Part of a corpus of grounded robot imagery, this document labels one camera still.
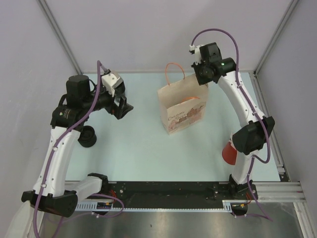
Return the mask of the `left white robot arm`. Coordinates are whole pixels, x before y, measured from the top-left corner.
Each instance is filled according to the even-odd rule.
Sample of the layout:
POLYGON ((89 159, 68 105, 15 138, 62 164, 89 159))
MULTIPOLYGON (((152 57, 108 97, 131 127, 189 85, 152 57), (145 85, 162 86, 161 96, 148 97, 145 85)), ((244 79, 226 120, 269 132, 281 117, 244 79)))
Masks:
POLYGON ((74 145, 92 147, 97 137, 91 126, 84 125, 83 116, 94 105, 94 111, 105 109, 117 119, 123 118, 133 106, 127 103, 125 85, 115 72, 101 76, 100 86, 94 85, 86 75, 69 77, 66 94, 52 113, 51 137, 48 152, 36 184, 22 194, 22 202, 29 201, 39 211, 70 217, 78 202, 96 195, 104 198, 110 187, 105 175, 90 173, 87 177, 65 189, 65 178, 74 145))

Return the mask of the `paper takeout bag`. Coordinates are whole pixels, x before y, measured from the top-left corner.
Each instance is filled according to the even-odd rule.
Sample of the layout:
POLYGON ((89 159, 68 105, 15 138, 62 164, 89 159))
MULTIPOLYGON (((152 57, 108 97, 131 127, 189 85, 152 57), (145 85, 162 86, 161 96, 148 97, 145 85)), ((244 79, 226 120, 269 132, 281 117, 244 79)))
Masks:
POLYGON ((199 85, 195 74, 185 75, 181 65, 170 62, 165 67, 167 85, 157 90, 160 119, 168 134, 179 132, 204 117, 209 97, 207 84, 199 85), (170 65, 179 67, 183 78, 171 83, 167 76, 170 65))

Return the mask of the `tall black tumbler cup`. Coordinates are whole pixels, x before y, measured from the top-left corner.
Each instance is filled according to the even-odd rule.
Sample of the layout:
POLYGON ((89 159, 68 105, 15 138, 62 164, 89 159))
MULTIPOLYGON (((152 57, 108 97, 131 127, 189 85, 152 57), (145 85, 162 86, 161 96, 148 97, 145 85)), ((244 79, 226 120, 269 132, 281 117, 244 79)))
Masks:
POLYGON ((118 87, 117 87, 117 92, 119 97, 126 96, 126 87, 124 82, 122 82, 118 87))

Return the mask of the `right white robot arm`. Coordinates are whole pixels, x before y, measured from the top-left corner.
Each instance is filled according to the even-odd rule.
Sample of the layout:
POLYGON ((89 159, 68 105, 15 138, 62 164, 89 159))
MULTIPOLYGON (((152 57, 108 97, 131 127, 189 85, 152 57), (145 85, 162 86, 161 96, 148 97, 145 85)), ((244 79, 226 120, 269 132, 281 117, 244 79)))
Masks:
POLYGON ((269 137, 275 121, 257 107, 242 82, 237 61, 222 58, 216 43, 190 45, 189 52, 195 56, 191 67, 198 84, 216 83, 228 97, 238 117, 240 129, 229 141, 237 150, 237 156, 229 177, 228 192, 232 198, 240 199, 246 192, 252 192, 253 164, 263 147, 270 148, 269 137))

